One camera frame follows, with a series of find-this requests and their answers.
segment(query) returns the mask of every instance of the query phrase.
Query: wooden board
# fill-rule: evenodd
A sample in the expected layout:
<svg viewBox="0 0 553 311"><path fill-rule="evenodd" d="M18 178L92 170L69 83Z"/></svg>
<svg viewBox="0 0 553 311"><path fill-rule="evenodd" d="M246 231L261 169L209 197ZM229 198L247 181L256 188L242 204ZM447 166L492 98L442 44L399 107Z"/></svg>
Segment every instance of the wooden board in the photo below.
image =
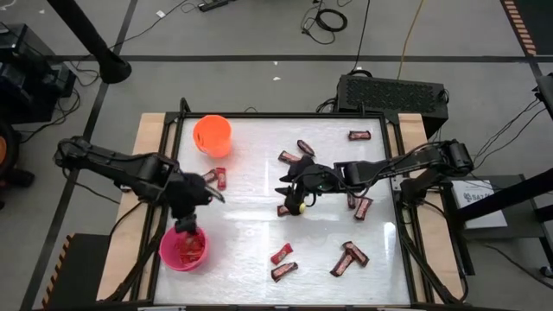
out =
<svg viewBox="0 0 553 311"><path fill-rule="evenodd" d="M405 152L427 142L421 115L400 114L399 126L404 140ZM422 171L417 171L412 173L411 177L416 177L421 173ZM440 194L428 193L426 200L443 210ZM418 220L421 226L421 235L423 236L424 251L428 264L451 294L460 298L463 295L463 289L461 279L459 278L459 271L457 270L453 246L451 245L451 238L449 237L448 223L441 214L427 206L420 206L418 208ZM434 297L436 302L441 302L436 294L434 294Z"/></svg>
<svg viewBox="0 0 553 311"><path fill-rule="evenodd" d="M162 138L164 113L145 113L140 119L133 154L157 152ZM123 194L118 219L138 203L132 192ZM137 260L147 207L138 208L122 221L111 238L97 299L105 299L129 274Z"/></svg>

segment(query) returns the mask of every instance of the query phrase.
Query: metal stand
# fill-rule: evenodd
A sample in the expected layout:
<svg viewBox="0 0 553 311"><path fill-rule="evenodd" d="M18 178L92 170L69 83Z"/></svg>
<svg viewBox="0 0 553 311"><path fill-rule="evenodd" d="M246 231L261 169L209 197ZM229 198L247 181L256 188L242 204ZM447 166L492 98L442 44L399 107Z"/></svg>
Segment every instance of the metal stand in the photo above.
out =
<svg viewBox="0 0 553 311"><path fill-rule="evenodd" d="M515 206L518 203L525 202L533 199L539 194L545 194L553 190L553 168L549 169L539 175L536 175L528 180L522 180L521 182L504 187L494 195L490 195L485 199L478 200L473 204L452 211L453 215L451 219L455 222L457 228L462 228L466 221L470 219L477 219L489 213L494 213L499 210L506 209L507 207ZM519 225L518 228L513 229L512 232L508 230L498 234L490 234L494 238L539 238L543 247L543 252L549 262L548 267L543 267L540 272L549 278L553 278L553 246L548 236L547 231L543 223L553 219L553 206L547 206L543 208L534 208L529 212L516 212L513 215L508 215L511 211L505 211L505 217L509 223L507 216L511 216L513 222L520 222L523 225ZM528 224L536 224L533 227L540 227L543 233L540 236L534 235L533 227L530 228Z"/></svg>

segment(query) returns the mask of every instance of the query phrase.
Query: white table surface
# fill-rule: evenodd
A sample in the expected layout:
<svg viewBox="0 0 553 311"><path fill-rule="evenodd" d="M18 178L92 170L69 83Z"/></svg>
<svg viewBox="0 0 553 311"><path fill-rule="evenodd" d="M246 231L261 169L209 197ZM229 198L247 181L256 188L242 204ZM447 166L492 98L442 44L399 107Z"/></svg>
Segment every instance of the white table surface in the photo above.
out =
<svg viewBox="0 0 553 311"><path fill-rule="evenodd" d="M343 161L385 159L377 119L231 118L232 153L214 160L200 153L192 139L198 119L184 123L178 160L183 171L204 174L225 167L226 203L199 206L198 225L210 239L209 258L193 272L160 264L155 304L407 305L404 263L397 239L388 180L377 182L365 221L353 218L345 194L325 194L301 216L277 217L285 187L278 179L288 165L282 150L297 156L297 139L316 153L315 161L333 166ZM371 141L349 142L349 130L369 130ZM168 221L168 228L174 220ZM371 261L352 263L342 277L329 271L340 259L340 246L353 241ZM290 243L294 252L281 263L299 269L275 283L270 257Z"/></svg>

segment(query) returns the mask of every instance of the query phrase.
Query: black floor stripe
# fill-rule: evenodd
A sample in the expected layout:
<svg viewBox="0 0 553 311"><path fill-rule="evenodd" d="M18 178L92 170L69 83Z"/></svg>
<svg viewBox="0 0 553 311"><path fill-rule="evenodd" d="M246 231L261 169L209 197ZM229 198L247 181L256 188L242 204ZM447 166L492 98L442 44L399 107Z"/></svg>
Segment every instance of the black floor stripe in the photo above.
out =
<svg viewBox="0 0 553 311"><path fill-rule="evenodd" d="M82 60L84 55L56 55L55 61ZM214 62L214 61L355 61L355 55L121 55L127 61ZM536 62L551 63L553 56L538 56ZM362 55L360 61L399 62L400 55ZM528 63L528 56L405 56L405 62L436 63Z"/></svg>
<svg viewBox="0 0 553 311"><path fill-rule="evenodd" d="M71 172L69 174L69 179L72 181L76 180L78 174L79 172L77 171ZM69 205L69 201L71 200L73 189L74 184L66 182L66 185L63 188L63 192L61 193L60 202L58 203L58 207L55 210L50 229L48 229L46 240L44 241L44 245L42 246L41 254L38 257L38 262L36 263L35 269L33 270L33 275L31 276L31 279L29 281L29 286L27 287L27 291L25 292L25 296L23 297L22 305L20 307L20 310L22 311L32 309L33 305L35 304L36 294L41 287L42 277L46 272L48 261L50 260L52 250L55 247L55 241L58 238L58 234L60 233L61 224L63 223L63 219L66 215L67 206Z"/></svg>
<svg viewBox="0 0 553 311"><path fill-rule="evenodd" d="M127 13L124 17L123 25L119 30L118 38L125 38L127 30L129 29L130 21L132 20L132 16L137 6L137 1L138 0L130 0ZM118 54L121 51L122 46L123 45L116 47L114 49L114 53ZM94 100L94 105L92 107L90 117L88 118L85 130L83 132L83 137L88 140L90 140L90 138L92 137L94 126L98 121L98 116L100 113L100 109L102 108L102 104L104 103L107 89L108 85L102 83L100 85L98 94L96 95L96 99ZM35 304L36 296L41 287L42 278L44 277L44 273L48 268L48 262L50 260L50 257L52 256L55 242L58 238L58 235L60 234L61 225L63 224L63 219L66 216L67 208L69 207L69 202L71 201L71 196L73 195L74 184L70 181L76 181L78 177L79 171L72 171L69 175L69 181L66 182L66 185L63 188L60 202L58 203L58 206L54 213L54 218L52 219L52 223L50 224L50 228L48 229L48 235L46 236L46 240L44 241L44 245L41 249L41 254L38 257L35 269L33 270L33 275L31 276L27 291L25 292L25 296L23 297L22 305L20 307L20 310L22 311L32 309L33 305Z"/></svg>

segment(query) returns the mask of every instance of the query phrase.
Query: gray floor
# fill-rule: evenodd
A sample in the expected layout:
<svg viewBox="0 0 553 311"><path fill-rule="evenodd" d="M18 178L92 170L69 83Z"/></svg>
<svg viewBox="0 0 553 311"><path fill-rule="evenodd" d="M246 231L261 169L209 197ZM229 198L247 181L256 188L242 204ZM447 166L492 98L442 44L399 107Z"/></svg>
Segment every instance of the gray floor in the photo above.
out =
<svg viewBox="0 0 553 311"><path fill-rule="evenodd" d="M355 55L363 22L365 0L340 9L349 27L337 34L336 43L320 46L301 35L299 21L310 0L239 0L225 8L183 15L178 9L150 32L123 45L123 55ZM327 0L335 8L334 1ZM0 7L11 0L0 0ZM130 0L79 0L99 33L113 44ZM176 0L138 0L127 37L153 23L158 10L166 13ZM372 0L362 54L400 55L416 1ZM83 55L86 51L46 2L17 0L0 10L3 22L27 23L57 54ZM314 31L325 38L325 33ZM498 0L427 0L413 30L408 55L520 56L517 38ZM140 115L176 111L186 97L193 111L314 111L334 95L340 74L352 62L341 61L241 61L241 62L133 62L133 74L124 83L109 86L92 142L121 152L131 152ZM375 76L395 78L396 62L361 62ZM85 63L85 67L94 66ZM544 73L553 64L540 64ZM451 93L449 121L442 138L457 138L476 153L486 139L533 100L534 76L528 64L409 62L403 79L443 83ZM58 206L65 181L52 163L55 144L63 137L82 134L96 99L99 83L79 88L80 110L62 126L44 130L22 147L22 166L36 173L30 189L3 194L7 206L0 211L0 300L6 310L21 305L48 228ZM72 98L64 103L70 105ZM524 121L498 143L516 134ZM33 129L37 124L25 125ZM533 176L550 168L553 124L543 113L521 137L490 157L477 175L519 174ZM118 199L111 183L87 172L79 182ZM539 206L551 196L538 198ZM72 232L106 234L114 223L116 206L76 188L48 263L46 282L54 270L63 238ZM497 243L522 265L537 269L546 264L537 241ZM548 289L512 267L494 252L471 245L476 276L468 278L468 301L476 306L544 310L553 296Z"/></svg>

